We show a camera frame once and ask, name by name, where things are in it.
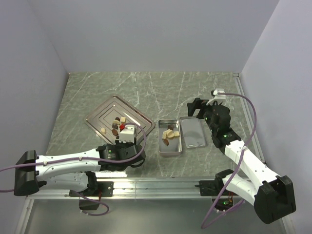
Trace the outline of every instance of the green marble tabletop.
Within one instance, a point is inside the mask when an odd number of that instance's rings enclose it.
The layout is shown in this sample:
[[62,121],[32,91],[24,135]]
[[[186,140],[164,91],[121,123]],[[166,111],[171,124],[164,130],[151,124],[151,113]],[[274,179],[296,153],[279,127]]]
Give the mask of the green marble tabletop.
[[[145,113],[156,127],[148,134],[146,160],[139,168],[127,168],[128,177],[214,176],[233,169],[235,164],[212,143],[211,134],[202,122],[208,145],[187,149],[183,153],[163,157],[158,153],[159,119],[187,116],[187,102],[194,98],[211,98],[211,90],[223,88],[237,93],[232,73],[207,72],[87,72],[71,73],[52,132],[47,155],[78,153],[106,143],[85,119],[101,103],[117,94]],[[247,121],[238,97],[227,97],[224,103],[231,110],[231,127],[246,140],[250,136]]]

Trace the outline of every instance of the red object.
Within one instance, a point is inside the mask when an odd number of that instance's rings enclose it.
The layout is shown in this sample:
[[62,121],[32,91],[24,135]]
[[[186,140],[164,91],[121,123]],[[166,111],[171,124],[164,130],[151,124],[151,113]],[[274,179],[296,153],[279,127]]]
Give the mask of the red object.
[[120,130],[123,130],[125,128],[125,125],[122,123],[120,126],[119,126],[119,129]]

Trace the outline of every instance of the food item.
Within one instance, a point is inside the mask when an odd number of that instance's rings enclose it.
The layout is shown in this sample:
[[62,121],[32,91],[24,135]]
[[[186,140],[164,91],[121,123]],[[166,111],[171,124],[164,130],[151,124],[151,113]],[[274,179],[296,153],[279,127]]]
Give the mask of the food item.
[[106,128],[101,128],[101,133],[106,134]]
[[121,123],[125,123],[126,122],[126,117],[121,117],[120,122]]
[[167,132],[167,137],[168,138],[173,138],[175,136],[174,132],[172,130],[170,130],[169,132]]
[[119,120],[116,120],[116,119],[115,119],[115,120],[113,121],[113,124],[120,125],[120,122],[119,122]]
[[162,133],[162,138],[163,138],[163,139],[166,139],[166,137],[167,137],[167,133],[166,133],[166,132],[163,132],[163,133]]
[[118,136],[118,131],[115,128],[112,129],[112,133],[114,136]]
[[169,145],[169,141],[168,141],[167,139],[164,139],[162,142],[164,142],[164,144],[165,144],[166,146]]
[[172,130],[172,131],[173,131],[173,130],[174,130],[174,128],[175,128],[175,127],[174,127],[174,125],[173,125],[173,124],[169,124],[169,125],[168,125],[168,129],[170,129],[170,130]]
[[113,124],[112,124],[112,128],[118,129],[118,124],[113,123]]

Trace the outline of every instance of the wall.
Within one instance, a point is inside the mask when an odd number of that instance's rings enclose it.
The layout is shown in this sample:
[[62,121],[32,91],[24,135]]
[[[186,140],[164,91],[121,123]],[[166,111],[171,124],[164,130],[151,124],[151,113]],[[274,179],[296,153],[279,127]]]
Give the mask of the wall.
[[[0,1],[0,164],[46,151],[67,73],[26,0]],[[14,187],[14,170],[0,189]],[[0,194],[1,233],[14,233],[24,197]]]
[[281,0],[242,72],[268,165],[294,183],[297,234],[312,233],[311,21],[312,1]]
[[69,72],[241,72],[278,0],[28,0]]

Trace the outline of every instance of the table surface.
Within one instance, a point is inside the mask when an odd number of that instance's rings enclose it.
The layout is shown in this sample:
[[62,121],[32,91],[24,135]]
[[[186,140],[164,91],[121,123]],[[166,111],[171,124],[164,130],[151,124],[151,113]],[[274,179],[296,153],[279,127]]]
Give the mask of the table surface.
[[[232,73],[207,72],[95,72],[71,73],[60,105],[47,155],[64,155],[87,151],[106,142],[85,119],[111,95],[117,94],[151,118],[156,126],[148,134],[146,160],[139,168],[127,168],[128,177],[214,176],[235,164],[212,143],[207,124],[202,126],[208,146],[187,149],[182,139],[180,156],[164,157],[158,153],[159,119],[187,116],[187,103],[194,98],[210,99],[211,90],[223,88],[237,93]],[[231,127],[246,140],[250,136],[238,97],[227,97],[231,110]],[[249,148],[254,152],[252,143]]]

